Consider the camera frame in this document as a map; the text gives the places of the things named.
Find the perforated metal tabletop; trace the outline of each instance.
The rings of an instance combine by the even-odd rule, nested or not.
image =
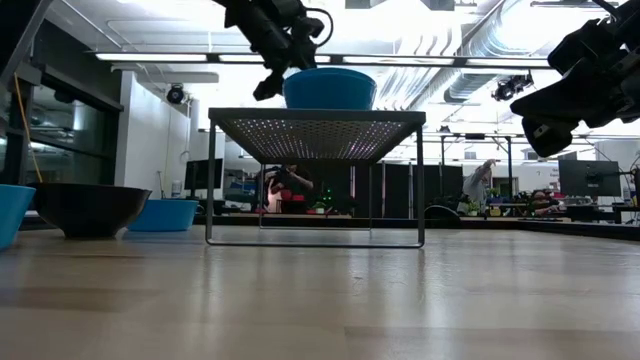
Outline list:
[[[399,111],[212,108],[209,118],[263,164],[375,163],[425,123],[422,112]]]
[[[424,170],[422,112],[399,111],[335,111],[294,109],[209,109],[209,159],[215,159],[216,134],[219,126],[227,136],[261,164],[297,164],[300,161],[364,163],[369,167],[369,230],[372,228],[372,168],[393,148],[412,133],[416,134],[417,206],[424,209]],[[425,243],[424,212],[418,211],[418,242],[415,244],[345,244],[282,243],[221,241],[212,238],[213,188],[215,161],[209,161],[207,186],[207,224],[205,241],[209,245],[347,247],[347,248],[421,248]],[[263,199],[263,177],[258,184],[258,199]],[[262,215],[259,216],[262,228]]]

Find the computer monitor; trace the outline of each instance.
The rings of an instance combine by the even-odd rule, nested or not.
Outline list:
[[[620,196],[617,161],[560,160],[560,192],[572,196]]]
[[[216,159],[216,178],[214,189],[222,187],[222,159]],[[209,160],[187,162],[187,176],[185,178],[185,189],[191,190],[191,197],[195,196],[198,189],[206,189],[209,180]]]

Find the blue bowl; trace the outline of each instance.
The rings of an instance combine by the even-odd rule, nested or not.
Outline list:
[[[376,82],[354,70],[320,68],[300,71],[284,81],[289,109],[371,110]]]
[[[127,228],[131,231],[186,231],[193,224],[198,202],[194,200],[147,200],[142,213]]]
[[[0,250],[13,244],[36,189],[0,185]]]

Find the ceiling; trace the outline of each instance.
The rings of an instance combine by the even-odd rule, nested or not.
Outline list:
[[[540,57],[586,20],[604,16],[593,8],[535,7],[531,0],[456,0],[455,11],[431,11],[421,0],[376,1],[380,4],[370,9],[347,9],[345,1],[356,0],[303,1],[328,10],[335,20],[334,37],[319,53]],[[497,4],[501,6],[490,14]],[[236,28],[224,29],[224,9],[210,0],[55,0],[47,19],[95,51],[249,52]],[[380,66],[357,70],[378,83],[378,108],[425,111],[427,132],[447,125],[453,132],[522,133],[509,102],[491,98],[497,81],[513,71]],[[217,73],[218,83],[187,86],[206,106],[284,105],[281,98],[253,100],[253,89],[269,74],[260,64],[147,65],[137,72],[142,82],[156,79],[147,86],[159,91],[167,85],[158,82],[158,73]],[[560,78],[544,70],[532,75],[536,88]],[[462,89],[463,98],[452,103],[445,94],[454,88]],[[577,131],[625,130],[614,122],[595,131]]]

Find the shelf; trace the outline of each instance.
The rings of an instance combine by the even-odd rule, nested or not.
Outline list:
[[[219,126],[262,164],[376,163],[412,133],[423,112],[211,108]]]

